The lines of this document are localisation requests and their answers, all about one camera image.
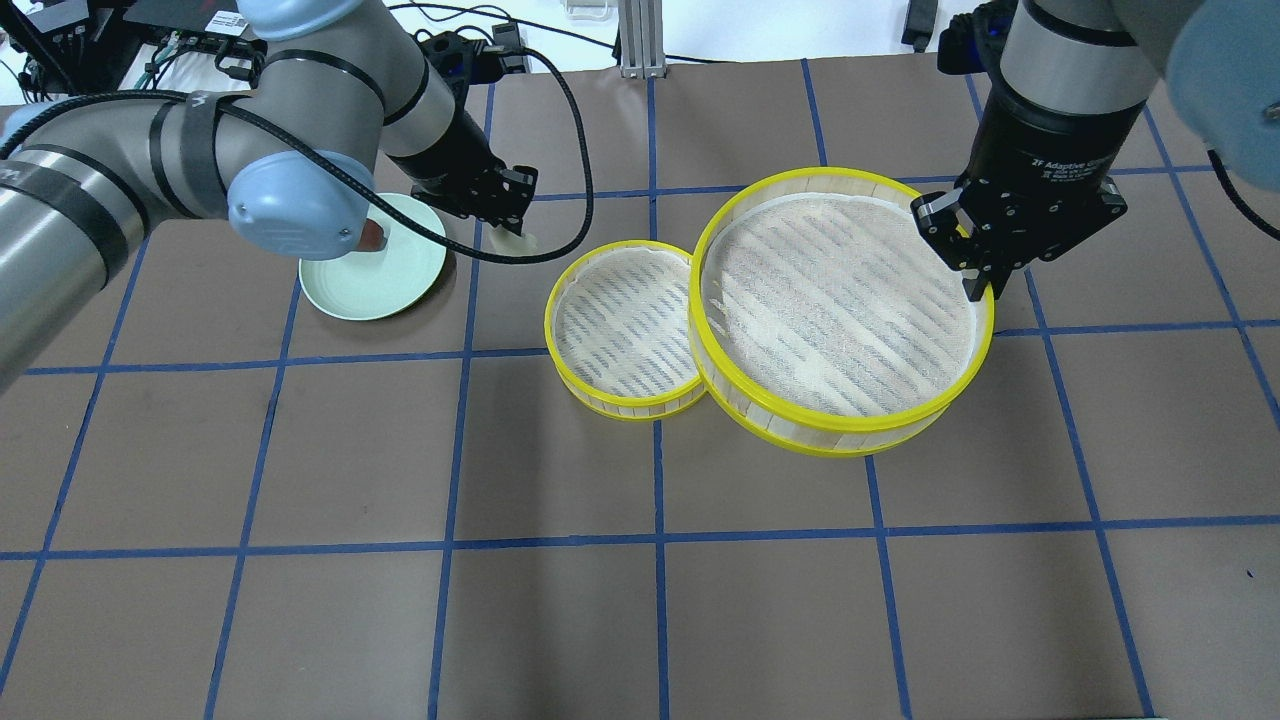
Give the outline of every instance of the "robotic arm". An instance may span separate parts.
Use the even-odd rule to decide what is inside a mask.
[[[164,220],[228,219],[256,245],[307,259],[356,249],[369,201],[230,106],[369,188],[380,150],[420,200],[521,232],[538,172],[495,158],[463,109],[466,83],[428,61],[453,72],[466,60],[470,72],[474,53],[420,47],[379,0],[239,0],[239,10],[270,44],[252,95],[82,96],[10,120],[38,127],[0,160],[0,392]]]
[[[955,190],[913,204],[922,237],[978,300],[1124,215],[1107,172],[1158,74],[1238,174],[1280,190],[1277,32],[1271,0],[996,0],[959,15],[938,68],[986,72],[991,96]]]

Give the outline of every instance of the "black strap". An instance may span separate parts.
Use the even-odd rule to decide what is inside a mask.
[[[151,214],[147,213],[146,204],[142,202],[142,197],[140,197],[138,193],[134,192],[133,186],[124,182],[124,178],[122,178],[111,168],[108,168],[101,161],[90,158],[88,155],[81,152],[79,150],[65,147],[63,145],[54,145],[52,142],[44,142],[40,145],[24,145],[22,149],[41,150],[44,152],[55,152],[58,155],[65,155],[72,160],[77,160],[83,165],[88,165],[90,168],[93,169],[93,172],[111,181],[111,184],[114,184],[122,193],[124,193],[124,196],[129,200],[129,204],[133,205],[133,209],[138,211],[138,217],[142,218],[142,231],[146,234],[151,234],[151,231],[155,228],[155,225],[151,224]]]
[[[1052,31],[1055,35],[1075,40],[1076,42],[1102,45],[1106,47],[1133,47],[1138,45],[1138,41],[1124,31],[1093,29],[1064,20],[1044,8],[1041,8],[1037,0],[1023,0],[1023,9],[1027,10],[1027,14],[1034,18],[1036,22],[1046,29]]]
[[[404,115],[407,115],[411,111],[413,111],[413,108],[417,108],[417,101],[421,100],[422,99],[422,94],[426,92],[426,83],[430,82],[430,81],[431,81],[431,67],[428,65],[426,60],[424,59],[422,60],[422,82],[417,83],[417,91],[413,92],[413,96],[410,97],[408,102],[406,102],[403,106],[401,106],[399,110],[396,110],[390,115],[387,115],[387,119],[383,120],[383,127],[394,124],[397,120],[402,119]]]
[[[351,63],[343,60],[337,55],[320,53],[317,50],[280,50],[279,53],[266,59],[266,64],[262,65],[262,72],[266,72],[266,68],[271,67],[271,63],[276,63],[279,60],[308,60],[312,63],[320,63],[321,65],[329,65],[330,68],[339,69],[349,74],[351,77],[358,79],[360,82],[367,85],[369,90],[372,90],[374,95],[378,96],[378,101],[383,104],[383,108],[384,109],[387,108],[387,96],[383,95],[383,88],[378,87],[378,81],[370,77],[370,74],[366,73],[365,70],[357,68],[356,65],[352,65]]]
[[[31,163],[4,160],[0,163],[0,187],[38,200],[74,223],[102,256],[106,282],[111,282],[124,268],[129,259],[129,243],[120,223],[74,179]]]
[[[156,177],[156,184],[160,186],[160,192],[164,195],[164,199],[168,200],[169,204],[178,210],[178,213],[196,220],[200,219],[200,215],[192,213],[186,205],[182,204],[182,200],[178,200],[178,195],[173,191],[173,186],[169,184],[169,176],[164,172],[164,149],[160,142],[160,136],[164,131],[164,119],[169,117],[174,105],[177,105],[177,102],[165,102],[164,105],[160,105],[155,117],[151,118],[151,131],[148,133],[151,174]]]
[[[218,109],[243,92],[192,92],[182,117],[182,174],[206,218],[227,217],[227,186],[218,169]]]

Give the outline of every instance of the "black cable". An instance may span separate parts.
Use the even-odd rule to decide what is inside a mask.
[[[492,8],[492,6],[493,5],[476,5],[476,8]],[[561,29],[558,27],[544,26],[541,23],[535,23],[532,20],[522,20],[520,18],[513,18],[511,15],[511,13],[507,13],[506,10],[502,10],[502,8],[498,8],[498,10],[502,10],[503,14],[498,15],[498,14],[494,14],[494,13],[486,13],[484,10],[458,8],[457,5],[439,5],[436,3],[399,3],[399,4],[396,4],[396,5],[388,5],[387,6],[388,10],[417,9],[417,10],[421,10],[424,15],[426,14],[426,8],[431,8],[433,10],[458,10],[458,13],[456,13],[456,14],[453,14],[453,15],[449,17],[451,19],[456,18],[458,15],[470,13],[472,15],[481,15],[481,17],[485,17],[485,18],[493,18],[493,19],[498,19],[498,20],[516,22],[516,23],[525,24],[525,26],[529,26],[529,27],[536,27],[539,29],[545,29],[548,32],[558,32],[559,35],[567,35],[568,37],[576,37],[576,38],[582,40],[585,42],[590,42],[593,45],[599,45],[600,47],[608,47],[609,50],[613,50],[613,45],[611,45],[608,42],[604,42],[604,41],[600,41],[600,40],[596,40],[594,37],[588,37],[585,35],[580,35],[580,33],[576,33],[576,32],[572,32],[572,31],[567,31],[567,29]]]
[[[445,19],[453,19],[453,18],[456,18],[458,15],[463,15],[463,14],[470,13],[472,15],[481,15],[481,17],[485,17],[485,18],[494,18],[494,19],[498,19],[498,20],[507,20],[507,22],[515,22],[515,23],[520,23],[520,24],[524,24],[524,26],[529,26],[529,27],[536,27],[538,29],[545,29],[547,32],[556,32],[556,33],[559,33],[559,35],[564,35],[564,36],[568,36],[568,37],[573,37],[573,38],[581,40],[584,42],[590,42],[591,45],[599,45],[600,47],[605,47],[608,50],[613,50],[613,44],[611,44],[611,42],[604,42],[603,40],[596,40],[594,37],[588,37],[585,35],[581,35],[581,33],[577,33],[577,32],[573,32],[573,31],[562,29],[562,28],[552,27],[552,26],[544,26],[541,23],[535,23],[534,20],[525,20],[525,19],[521,19],[521,18],[515,18],[515,17],[511,15],[511,13],[508,13],[507,10],[503,10],[502,8],[498,8],[495,5],[475,5],[472,8],[458,8],[456,5],[440,5],[438,3],[417,3],[417,1],[411,1],[411,3],[399,3],[399,4],[396,4],[396,5],[388,5],[387,6],[388,10],[407,10],[407,9],[413,9],[413,8],[416,8],[417,10],[420,10],[431,22],[443,22],[443,20],[436,20],[435,18],[431,18],[430,15],[428,15],[426,14],[426,8],[431,8],[434,10],[457,10],[454,14],[449,15]],[[476,8],[494,8],[494,9],[499,10],[499,12],[502,12],[503,14],[502,15],[497,15],[497,14],[493,14],[493,13],[485,13],[483,10],[477,10]],[[705,64],[731,63],[732,61],[732,60],[708,60],[705,58],[690,58],[689,55],[667,55],[667,59],[668,60],[684,60],[686,63],[705,63]]]
[[[79,95],[79,85],[63,65],[61,58],[49,49],[40,31],[12,0],[0,0],[0,24],[9,32],[14,42],[27,49],[27,55],[41,67],[47,65],[63,79],[63,87],[70,95]]]
[[[1274,240],[1280,240],[1280,229],[1266,222],[1262,215],[1258,215],[1253,208],[1249,208],[1249,204],[1240,197],[1240,192],[1235,190],[1235,183],[1233,183],[1230,176],[1226,174],[1226,165],[1222,164],[1222,158],[1219,156],[1217,150],[1208,151],[1208,161],[1213,165],[1213,174],[1217,176],[1217,182],[1222,186],[1222,192],[1225,192],[1228,199],[1231,200],[1231,205],[1235,205],[1235,209],[1239,210],[1245,219],[1253,223],[1253,227],[1258,228]]]
[[[419,8],[419,12],[422,13],[424,18],[426,18],[428,20],[430,20],[433,23],[447,23],[447,22],[452,20],[453,18],[460,18],[462,15],[466,15],[467,13],[474,13],[479,8],[490,8],[493,10],[498,10],[499,13],[502,13],[503,15],[506,15],[507,20],[511,20],[511,13],[508,13],[507,10],[503,10],[502,8],[499,8],[497,5],[488,5],[488,4],[486,5],[471,5],[470,8],[466,8],[466,9],[456,8],[456,10],[457,10],[456,13],[453,13],[452,15],[445,15],[443,18],[433,18],[431,15],[429,15],[426,13],[426,8]]]
[[[36,61],[31,55],[27,56],[27,64],[23,65],[23,73],[31,78],[28,85],[31,86],[31,101],[49,102],[52,100],[49,96],[49,91],[45,90],[45,67]]]
[[[582,184],[585,186],[586,190],[586,209],[582,213],[582,225],[579,228],[577,234],[573,236],[573,240],[568,241],[567,243],[556,250],[552,250],[550,252],[543,252],[539,255],[498,255],[494,252],[475,250],[467,247],[466,245],[454,242],[448,237],[444,237],[422,227],[404,213],[401,213],[390,202],[387,202],[385,200],[379,197],[375,191],[370,190],[360,181],[351,177],[351,174],[348,174],[332,161],[329,161],[329,159],[326,159],[324,155],[320,155],[320,152],[317,152],[314,147],[311,147],[294,135],[289,133],[284,128],[268,120],[266,118],[262,118],[261,115],[251,113],[243,108],[238,108],[233,104],[223,105],[220,108],[220,111],[238,120],[248,123],[261,129],[262,132],[266,132],[268,135],[279,140],[280,142],[288,145],[293,150],[297,150],[300,154],[302,154],[303,158],[311,160],[316,165],[319,165],[323,170],[337,178],[347,187],[349,187],[353,192],[367,200],[371,205],[374,205],[383,213],[390,215],[390,218],[394,219],[397,223],[404,225],[406,228],[413,231],[415,233],[422,237],[426,237],[439,245],[443,245],[449,250],[453,250],[454,252],[466,255],[467,258],[475,258],[477,260],[485,260],[489,263],[498,263],[503,265],[531,265],[535,263],[547,263],[550,260],[557,260],[559,258],[563,258],[570,252],[577,250],[577,247],[582,243],[582,240],[586,238],[586,233],[591,229],[591,219],[595,215],[595,184],[591,181],[591,161],[590,158],[588,156],[588,150],[586,150],[586,131],[582,128],[582,114],[577,108],[577,101],[573,99],[573,91],[570,90],[568,82],[564,81],[564,76],[561,74],[558,69],[556,69],[556,65],[552,64],[552,61],[545,55],[530,47],[502,53],[502,55],[504,56],[527,55],[547,65],[547,69],[550,70],[552,77],[556,78],[556,82],[559,85],[561,91],[564,94],[564,99],[568,101],[570,113],[573,115],[573,127],[577,131],[579,150],[582,154]],[[86,108],[88,105],[96,105],[99,102],[109,102],[114,100],[172,100],[175,102],[184,102],[187,100],[187,94],[174,92],[172,90],[123,90],[116,92],[102,92],[96,95],[81,95],[70,97],[68,100],[64,100],[63,102],[47,108],[45,111],[32,118],[27,124],[18,128],[18,131],[14,132],[13,136],[9,137],[9,140],[6,140],[3,145],[0,145],[0,160],[8,159],[9,155],[13,154],[14,149],[22,145],[27,140],[27,137],[31,136],[31,133],[36,132],[36,129],[38,129],[45,123],[52,120],[54,118],[58,118],[59,115],[68,113],[70,110],[77,110],[81,108]]]
[[[458,26],[458,27],[453,28],[453,32],[456,32],[458,35],[462,35],[462,31],[465,31],[465,29],[474,29],[474,31],[479,32],[485,40],[488,40],[489,45],[497,45],[497,42],[494,42],[492,35],[489,35],[484,28],[480,28],[480,27],[476,27],[476,26]]]
[[[704,65],[718,65],[732,63],[733,60],[708,60],[707,58],[690,58],[689,55],[667,55],[668,60],[684,60],[686,63],[703,63]]]
[[[168,46],[169,46],[168,44],[156,45],[156,49],[151,51],[151,64],[152,65],[156,64],[156,59],[160,58],[160,54],[164,53],[164,49],[168,47]],[[178,46],[174,45],[174,50],[177,50],[177,49],[178,49]]]
[[[582,128],[582,114],[577,109],[577,101],[573,99],[573,91],[570,90],[568,82],[564,81],[564,76],[561,74],[558,69],[556,69],[556,65],[552,64],[552,61],[545,55],[529,47],[525,47],[522,50],[503,53],[502,55],[503,56],[527,55],[547,65],[547,69],[550,70],[552,76],[556,78],[556,82],[561,86],[561,91],[564,94],[564,99],[568,101],[570,111],[573,115],[573,127],[577,129],[579,150],[582,154],[582,182],[586,190],[586,209],[582,213],[582,225],[579,228],[577,234],[573,236],[573,240],[568,241],[567,243],[556,250],[552,250],[550,252],[541,252],[539,255],[498,255],[494,252],[475,250],[467,247],[466,245],[454,242],[442,234],[438,234],[422,227],[408,215],[397,210],[390,202],[387,202],[385,200],[379,197],[376,192],[374,192],[369,187],[365,187],[360,181],[351,177],[338,165],[330,163],[324,155],[316,152],[311,146],[298,140],[284,128],[280,128],[279,126],[275,126],[270,120],[259,117],[253,113],[250,113],[242,108],[237,108],[236,105],[227,105],[221,109],[221,111],[269,133],[271,137],[275,137],[276,140],[288,145],[293,150],[297,150],[298,152],[302,154],[303,158],[311,160],[321,169],[324,169],[326,173],[337,178],[339,182],[349,187],[353,192],[367,200],[371,205],[390,215],[390,218],[394,219],[397,223],[404,225],[406,228],[413,231],[415,233],[422,237],[426,237],[439,245],[443,245],[449,250],[453,250],[454,252],[458,252],[460,255],[466,255],[467,258],[475,258],[476,260],[485,260],[488,263],[497,263],[502,265],[531,265],[535,263],[548,263],[550,260],[557,260],[559,258],[563,258],[570,252],[577,250],[577,247],[582,243],[582,240],[586,238],[586,233],[591,229],[591,219],[595,215],[595,186],[591,182],[591,161],[588,158],[586,131]]]
[[[22,94],[26,96],[27,88],[22,87],[22,79],[18,77],[18,73],[13,72],[13,68],[9,67],[9,63],[5,63],[4,60],[0,60],[0,65],[4,65],[4,69],[9,70],[9,74],[13,76],[13,81],[18,83],[18,90],[20,90]]]
[[[164,60],[160,60],[160,64],[156,65],[155,74],[151,76],[151,90],[160,90],[160,81],[164,79],[164,76],[169,73],[169,68],[173,67],[174,61],[178,58],[182,58],[188,53],[192,53],[192,47],[189,45],[174,50],[172,55],[169,55]]]
[[[244,49],[246,49],[246,51],[247,51],[247,54],[248,54],[250,65],[247,68],[243,68],[243,67],[239,67],[239,65],[224,65],[223,64],[224,60],[227,60],[228,58],[230,58],[232,49],[236,47],[237,45],[243,45]],[[253,47],[253,45],[250,44],[248,41],[241,40],[238,37],[234,37],[234,38],[233,37],[228,37],[228,38],[223,40],[223,44],[219,45],[219,47],[218,47],[218,53],[214,54],[214,69],[216,69],[218,72],[223,73],[224,76],[227,76],[227,77],[229,77],[232,79],[238,79],[241,82],[247,82],[250,85],[250,87],[256,88],[257,87],[257,77],[262,73],[261,63],[265,61],[265,59],[261,59],[261,55],[262,54],[259,53]]]

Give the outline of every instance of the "white floor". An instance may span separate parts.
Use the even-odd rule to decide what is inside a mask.
[[[387,5],[399,1],[385,0]],[[605,0],[570,1],[589,4]],[[617,0],[608,1],[616,4]],[[609,8],[608,17],[593,20],[571,18],[562,0],[499,0],[495,4],[516,18],[568,29],[609,44],[617,32],[616,8]],[[937,33],[947,27],[951,17],[969,12],[977,4],[978,0],[940,0],[931,50],[937,46]],[[15,0],[15,5],[28,10],[33,4],[29,0]],[[742,5],[744,3],[733,0],[668,0],[663,4],[664,50],[673,55],[740,61],[911,51],[899,42],[908,0],[751,3],[750,12],[744,12]],[[449,14],[447,10],[428,12],[436,18]],[[425,27],[431,32],[453,29],[461,24],[475,24],[488,29],[500,22],[488,17],[463,15],[431,23],[413,8],[396,10],[396,17],[410,31]],[[600,69],[614,64],[609,50],[604,47],[527,26],[525,42],[549,56],[562,70]],[[143,47],[122,87],[133,87],[133,82],[142,74],[142,65],[150,58],[151,50],[151,46]],[[24,56],[14,53],[5,42],[0,47],[0,60],[19,72]],[[539,69],[535,63],[535,72]],[[238,83],[214,70],[211,58],[202,54],[177,60],[163,85],[173,90],[230,90],[237,86]],[[0,105],[20,105],[22,101],[22,94],[13,78],[8,77],[8,73],[0,73]]]

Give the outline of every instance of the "blue tape line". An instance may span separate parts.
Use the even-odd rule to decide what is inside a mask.
[[[813,76],[809,73],[809,59],[800,59],[800,70],[804,72],[804,91],[809,96],[809,115],[813,118],[813,137],[818,143],[818,164],[827,165],[827,141],[822,136],[822,117],[818,114],[818,96],[813,91]]]
[[[1153,530],[1162,528],[1239,528],[1280,525],[1280,515],[1226,515],[1221,518],[1152,518],[1147,520],[1103,520],[1108,530]]]
[[[923,184],[927,182],[945,182],[954,183],[955,176],[906,176],[901,178],[893,178],[902,184]]]
[[[138,284],[138,274],[142,272],[142,261],[146,259],[147,247],[151,242],[143,240],[138,246],[138,255],[133,260],[133,269],[129,270],[129,281],[124,286],[124,297],[120,299],[120,309],[115,311],[115,322],[111,324],[111,334],[108,337],[106,348],[102,351],[102,364],[99,368],[97,378],[93,380],[93,392],[88,396],[84,406],[84,418],[81,420],[79,430],[76,433],[76,443],[72,446],[70,457],[67,460],[67,470],[63,473],[63,482],[58,488],[58,500],[54,502],[54,511],[45,527],[45,539],[41,543],[41,553],[45,555],[54,544],[54,534],[58,532],[58,523],[63,516],[63,507],[67,505],[67,496],[72,489],[72,479],[76,477],[76,468],[79,465],[81,451],[84,448],[84,437],[88,427],[93,421],[93,410],[97,407],[97,398],[102,393],[102,383],[106,379],[104,369],[111,364],[115,354],[115,345],[120,340],[120,329],[124,327],[124,316],[129,311],[129,302],[133,300],[133,290]],[[5,648],[4,662],[0,664],[0,694],[4,694],[5,683],[9,682],[9,673],[13,670],[13,659],[18,652],[18,641],[22,639],[22,630],[27,626],[27,618],[31,615],[31,603],[36,600],[36,589],[40,587],[40,578],[45,571],[45,557],[36,560],[36,566],[31,571],[31,580],[27,583],[27,592],[22,597],[22,607],[18,610],[18,619],[13,624],[13,634],[9,635],[9,646]]]
[[[741,192],[746,190],[745,184],[709,184],[705,187],[658,187],[652,192],[654,195],[713,195],[717,192]]]
[[[884,528],[884,534],[891,538],[923,538],[938,536],[1007,536],[1007,534],[1034,534],[1034,533],[1075,533],[1092,530],[1094,524],[1089,520],[1061,521],[1061,523],[1002,523],[991,525],[918,525],[901,528]]]
[[[488,105],[484,113],[485,138],[493,137],[493,109],[497,97],[497,85],[489,86]],[[475,223],[471,247],[480,250],[484,240],[484,227]],[[467,291],[467,325],[462,341],[462,373],[458,378],[458,414],[453,424],[453,464],[449,469],[449,502],[444,516],[444,544],[440,553],[440,584],[435,601],[435,638],[431,643],[431,675],[426,693],[426,716],[435,720],[440,710],[440,676],[444,669],[444,628],[449,611],[449,580],[453,577],[454,534],[458,523],[458,488],[462,484],[462,450],[467,425],[467,397],[471,392],[471,359],[476,334],[476,299],[480,287],[480,261],[471,260],[471,287]]]
[[[1047,328],[1044,322],[1044,307],[1041,305],[1039,292],[1036,290],[1036,278],[1028,268],[1024,273],[1027,278],[1027,292],[1032,299],[1032,307],[1036,310],[1036,322],[1041,329]],[[1053,340],[1046,332],[1043,336],[1044,354],[1048,357],[1050,373],[1053,375],[1053,387],[1057,391],[1059,404],[1062,406],[1062,420],[1066,423],[1066,434],[1071,441],[1071,454],[1075,456],[1075,468],[1080,475],[1080,487],[1084,491],[1084,501],[1089,507],[1089,519],[1093,525],[1093,534],[1098,543],[1098,552],[1102,557],[1102,570],[1107,577],[1107,587],[1111,591],[1111,602],[1115,606],[1116,620],[1120,624],[1120,635],[1124,639],[1125,653],[1129,656],[1129,669],[1133,673],[1134,685],[1138,691],[1138,700],[1142,702],[1143,714],[1148,717],[1155,715],[1151,702],[1151,692],[1147,688],[1147,678],[1142,670],[1142,660],[1138,657],[1138,644],[1133,638],[1133,628],[1129,625],[1129,612],[1125,609],[1124,594],[1120,592],[1120,579],[1116,575],[1115,561],[1111,559],[1111,546],[1107,542],[1106,528],[1102,525],[1102,514],[1098,510],[1098,500],[1093,492],[1093,480],[1089,477],[1089,468],[1084,460],[1084,446],[1080,443],[1080,433],[1075,425],[1075,415],[1071,411],[1071,402],[1066,396],[1066,382],[1062,379],[1062,368],[1057,363],[1057,352],[1053,350]]]
[[[1112,176],[1164,176],[1170,168],[1112,168]],[[1175,173],[1212,173],[1212,165],[1179,165],[1172,168]]]
[[[106,373],[215,373],[223,370],[262,370],[275,368],[279,360],[246,360],[241,363],[157,363],[154,365],[110,365]]]
[[[667,510],[663,487],[662,420],[653,423],[653,528],[654,575],[658,610],[658,717],[671,720],[671,664],[667,652]]]
[[[513,350],[472,350],[471,357],[541,357],[550,355],[545,347],[517,347]]]
[[[649,197],[648,190],[596,190],[596,200],[613,200],[618,197]],[[557,200],[586,200],[585,192],[548,192],[545,195],[535,195],[534,201],[536,202],[553,202]]]
[[[881,584],[884,587],[884,615],[888,619],[888,642],[893,652],[893,675],[897,678],[897,702],[902,717],[911,720],[911,693],[906,683],[906,659],[902,653],[902,633],[897,620],[897,597],[893,593],[893,569],[888,559],[888,534],[884,529],[884,511],[879,500],[879,480],[876,477],[876,459],[867,464],[867,492],[872,501],[872,521],[876,524],[876,552],[881,564]]]
[[[1110,333],[1161,333],[1183,331],[1221,331],[1234,329],[1235,323],[1226,320],[1207,320],[1199,323],[1135,323],[1132,325],[1076,325],[1076,327],[1044,327],[1051,336],[1073,334],[1110,334]]]
[[[974,525],[900,525],[886,527],[884,534],[891,538],[938,537],[938,536],[1002,536],[1034,533],[1078,533],[1088,532],[1101,525],[1107,530],[1153,530],[1170,528],[1236,528],[1253,525],[1280,525],[1280,515],[1220,515],[1188,518],[1133,518],[1124,520],[1091,520],[1059,523],[997,523]],[[710,542],[765,542],[765,541],[812,541],[812,539],[850,539],[874,538],[876,528],[817,528],[800,530],[726,530],[690,533],[631,533],[607,536],[558,536],[454,541],[454,551],[509,550],[520,547],[594,547],[671,543],[710,543]],[[243,550],[251,557],[275,557],[283,555],[362,555],[383,552],[424,552],[444,550],[444,541],[404,541],[374,543],[329,543],[329,544],[265,544],[250,546]],[[29,562],[45,559],[60,560],[123,560],[147,557],[234,557],[239,547],[152,547],[152,548],[108,548],[108,550],[38,550],[0,551],[0,562]]]
[[[301,295],[302,283],[294,279],[293,293],[289,297],[289,311],[284,318],[284,333],[280,337],[280,355],[276,359],[275,383],[271,386],[271,398],[266,404],[266,415],[262,418],[262,434],[257,445],[257,459],[253,461],[253,479],[250,483],[248,500],[244,503],[244,521],[241,524],[241,538],[236,552],[236,569],[232,571],[232,585],[227,591],[227,609],[223,611],[223,628],[218,634],[214,670],[209,675],[209,693],[205,696],[205,720],[212,720],[214,708],[218,705],[218,691],[221,687],[223,667],[227,662],[227,646],[230,643],[232,625],[236,621],[236,605],[239,601],[241,582],[244,578],[244,557],[247,555],[250,536],[253,532],[257,497],[262,487],[262,470],[266,468],[266,454],[271,446],[271,430],[275,428],[275,411],[279,407],[280,391],[284,388],[284,372],[288,368],[289,343],[293,340],[293,322],[298,314],[298,297]]]
[[[1196,213],[1192,210],[1192,204],[1187,199],[1187,191],[1183,188],[1183,182],[1178,178],[1178,173],[1174,172],[1174,163],[1169,156],[1169,149],[1165,147],[1165,140],[1160,135],[1160,128],[1156,127],[1156,118],[1151,114],[1151,108],[1143,108],[1142,113],[1147,118],[1147,126],[1151,127],[1151,136],[1156,140],[1156,149],[1160,150],[1160,158],[1165,161],[1169,179],[1174,183],[1174,192],[1178,193],[1178,202],[1181,204],[1183,213],[1187,215],[1187,222],[1190,224],[1192,234],[1196,236],[1196,243],[1199,245],[1201,254],[1204,256],[1204,264],[1208,265],[1210,273],[1213,274],[1213,282],[1217,283],[1217,291],[1222,296],[1226,311],[1230,313],[1231,322],[1235,324],[1236,332],[1240,333],[1240,343],[1244,346],[1244,354],[1249,359],[1249,365],[1253,366],[1253,375],[1257,378],[1258,386],[1262,388],[1263,397],[1266,397],[1267,409],[1271,410],[1271,420],[1275,423],[1276,429],[1280,429],[1280,401],[1276,400],[1276,393],[1271,387],[1271,380],[1267,379],[1266,369],[1262,368],[1262,360],[1258,357],[1258,352],[1253,347],[1253,340],[1249,337],[1245,323],[1240,319],[1240,311],[1235,305],[1235,300],[1231,299],[1231,291],[1226,287],[1226,279],[1222,277],[1222,272],[1219,269],[1217,261],[1213,259],[1213,251],[1210,249],[1208,241],[1201,231],[1199,220],[1196,218]]]
[[[460,360],[462,351],[442,352],[384,352],[378,355],[333,355],[289,357],[284,361],[288,366],[296,365],[344,365],[356,363],[412,363],[417,360]]]
[[[444,541],[401,541],[332,544],[266,544],[244,548],[244,555],[280,557],[285,555],[371,555],[384,552],[428,552],[444,550]]]
[[[28,368],[24,375],[93,375],[102,370],[95,365],[74,365],[64,368]]]
[[[969,101],[973,102],[973,111],[978,115],[978,122],[982,122],[982,97],[978,96],[978,86],[973,82],[973,76],[964,76],[964,82],[969,86]]]
[[[658,240],[658,99],[654,78],[645,82],[649,131],[649,237]],[[658,633],[658,719],[671,720],[671,665],[667,652],[667,511],[663,489],[662,420],[653,423],[653,564],[654,607]]]

